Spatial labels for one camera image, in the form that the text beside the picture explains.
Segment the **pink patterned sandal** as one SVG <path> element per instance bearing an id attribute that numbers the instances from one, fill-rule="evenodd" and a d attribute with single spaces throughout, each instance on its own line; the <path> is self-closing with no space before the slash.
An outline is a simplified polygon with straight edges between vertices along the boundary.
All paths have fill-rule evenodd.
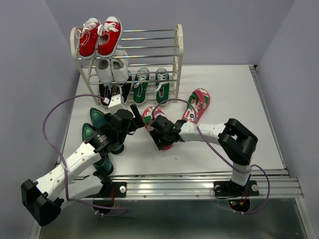
<path id="1" fill-rule="evenodd" d="M 208 109 L 210 99 L 210 95 L 206 89 L 197 88 L 196 90 L 194 90 L 189 96 L 188 102 L 194 107 L 195 111 L 192 110 L 192 107 L 187 105 L 182 119 L 191 123 L 195 122 L 195 118 L 199 120 Z"/>
<path id="2" fill-rule="evenodd" d="M 161 109 L 156 108 L 155 112 L 153 113 L 154 109 L 155 106 L 147 107 L 142 115 L 143 121 L 145 123 L 145 128 L 149 133 L 153 130 L 153 128 L 151 127 L 151 124 L 154 121 L 153 119 L 155 119 L 157 116 L 164 116 L 164 112 Z"/>

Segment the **green sneaker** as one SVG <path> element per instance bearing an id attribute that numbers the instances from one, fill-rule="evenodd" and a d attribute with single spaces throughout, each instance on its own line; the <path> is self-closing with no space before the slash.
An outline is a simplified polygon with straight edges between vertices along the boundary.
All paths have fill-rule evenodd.
<path id="1" fill-rule="evenodd" d="M 140 68 L 134 78 L 133 101 L 135 104 L 141 105 L 145 102 L 149 80 L 150 74 L 148 68 Z"/>
<path id="2" fill-rule="evenodd" d="M 169 98 L 169 88 L 170 88 L 170 76 L 165 68 L 158 68 L 155 81 L 156 89 L 154 94 L 156 94 L 156 102 L 159 104 Z"/>

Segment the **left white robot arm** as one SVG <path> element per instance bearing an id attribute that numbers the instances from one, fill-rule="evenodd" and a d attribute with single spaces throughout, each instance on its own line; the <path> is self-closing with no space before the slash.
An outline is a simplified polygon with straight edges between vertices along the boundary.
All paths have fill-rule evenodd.
<path id="1" fill-rule="evenodd" d="M 108 153 L 117 150 L 128 134 L 144 126 L 136 105 L 104 117 L 107 123 L 84 140 L 67 159 L 62 158 L 60 165 L 35 181 L 27 179 L 22 183 L 22 203 L 40 226 L 58 217 L 64 202 L 59 196 L 61 192 L 68 192 L 70 181 L 90 165 L 104 163 Z"/>

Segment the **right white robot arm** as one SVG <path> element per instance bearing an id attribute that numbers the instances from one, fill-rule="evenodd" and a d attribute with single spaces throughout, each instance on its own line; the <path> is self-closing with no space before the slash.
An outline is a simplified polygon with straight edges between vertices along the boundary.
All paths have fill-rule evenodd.
<path id="1" fill-rule="evenodd" d="M 231 192 L 241 194 L 247 189 L 258 138 L 240 121 L 229 119 L 224 124 L 195 124 L 177 120 L 173 123 L 158 116 L 150 127 L 150 135 L 159 150 L 175 142 L 205 142 L 232 167 Z"/>

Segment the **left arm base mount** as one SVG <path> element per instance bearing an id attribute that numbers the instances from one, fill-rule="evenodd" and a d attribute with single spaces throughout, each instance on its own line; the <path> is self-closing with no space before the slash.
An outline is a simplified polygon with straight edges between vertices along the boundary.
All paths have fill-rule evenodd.
<path id="1" fill-rule="evenodd" d="M 115 200 L 119 198 L 125 198 L 127 194 L 127 182 L 112 182 L 107 185 L 103 185 L 99 193 L 93 194 L 90 197 L 93 198 L 93 210 L 95 214 L 100 216 L 111 216 L 111 213 L 116 213 L 113 209 L 115 206 Z"/>

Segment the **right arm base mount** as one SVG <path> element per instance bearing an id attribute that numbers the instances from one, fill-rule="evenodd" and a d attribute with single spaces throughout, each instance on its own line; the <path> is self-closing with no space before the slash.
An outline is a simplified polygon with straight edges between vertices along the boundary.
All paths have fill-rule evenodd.
<path id="1" fill-rule="evenodd" d="M 249 197 L 259 196 L 257 182 L 250 180 L 245 186 L 240 186 L 232 181 L 214 182 L 213 196 L 217 199 L 228 199 L 231 209 L 246 213 L 250 208 Z"/>

